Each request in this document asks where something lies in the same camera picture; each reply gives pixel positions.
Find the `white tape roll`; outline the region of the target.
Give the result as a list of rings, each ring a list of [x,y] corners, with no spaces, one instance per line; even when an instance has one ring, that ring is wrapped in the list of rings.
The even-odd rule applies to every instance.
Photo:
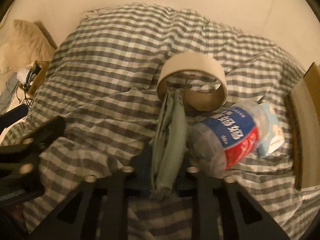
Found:
[[[164,100],[169,85],[181,82],[183,103],[189,109],[210,112],[223,106],[228,97],[227,81],[220,62],[204,53],[186,51],[168,59],[162,67],[157,95]]]

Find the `blue denim garment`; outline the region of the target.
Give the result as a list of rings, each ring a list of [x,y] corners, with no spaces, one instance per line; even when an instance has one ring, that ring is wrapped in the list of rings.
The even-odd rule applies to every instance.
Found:
[[[7,109],[9,108],[12,98],[14,97],[17,88],[18,88],[18,79],[17,74],[14,73],[12,76],[8,79],[8,81],[5,84],[4,90],[1,93],[0,97],[0,111],[1,115],[4,114]]]

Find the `open cardboard box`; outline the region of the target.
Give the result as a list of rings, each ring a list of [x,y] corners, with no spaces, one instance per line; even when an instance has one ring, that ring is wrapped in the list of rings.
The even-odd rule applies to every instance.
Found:
[[[319,185],[319,66],[313,63],[284,98],[292,133],[295,187]]]

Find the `small brown cardboard box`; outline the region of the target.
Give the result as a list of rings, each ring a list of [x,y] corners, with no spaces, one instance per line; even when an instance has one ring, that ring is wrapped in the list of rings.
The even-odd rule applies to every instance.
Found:
[[[32,72],[25,84],[25,91],[30,98],[35,96],[37,89],[45,82],[49,65],[49,61],[34,61],[31,63]]]

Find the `beige pillow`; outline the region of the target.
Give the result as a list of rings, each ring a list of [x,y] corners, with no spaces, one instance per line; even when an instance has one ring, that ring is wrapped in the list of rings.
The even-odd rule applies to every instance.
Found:
[[[1,46],[1,74],[17,72],[33,61],[50,61],[55,48],[41,29],[26,20],[13,20],[8,41]]]

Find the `blue white tissue packet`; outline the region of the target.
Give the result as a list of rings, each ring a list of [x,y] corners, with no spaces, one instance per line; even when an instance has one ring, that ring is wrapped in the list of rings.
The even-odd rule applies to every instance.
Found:
[[[273,105],[269,102],[265,102],[261,104],[261,107],[268,118],[268,133],[258,147],[257,154],[261,158],[266,158],[283,145],[285,137]]]

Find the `clear plastic bottle blue label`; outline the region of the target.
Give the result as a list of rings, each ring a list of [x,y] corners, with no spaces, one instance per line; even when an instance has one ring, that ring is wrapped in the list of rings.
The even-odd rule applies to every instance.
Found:
[[[245,100],[191,126],[188,147],[206,174],[219,178],[267,138],[269,120],[263,106]]]

